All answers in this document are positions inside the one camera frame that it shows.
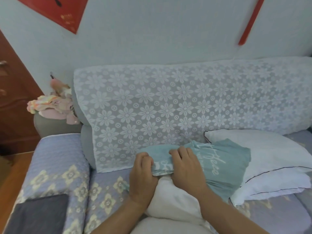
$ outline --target red banner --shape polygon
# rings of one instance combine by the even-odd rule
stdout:
[[[29,8],[77,33],[88,0],[19,0]]]

